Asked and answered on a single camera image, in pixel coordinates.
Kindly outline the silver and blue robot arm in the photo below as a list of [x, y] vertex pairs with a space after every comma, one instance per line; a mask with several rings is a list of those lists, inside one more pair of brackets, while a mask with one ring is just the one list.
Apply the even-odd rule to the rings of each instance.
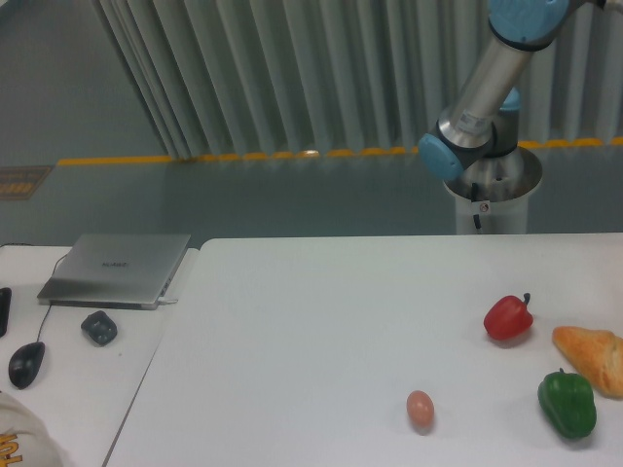
[[622, 133], [622, 4], [491, 1], [488, 39], [457, 96], [418, 143], [427, 169], [457, 179], [514, 150], [502, 128], [544, 141]]

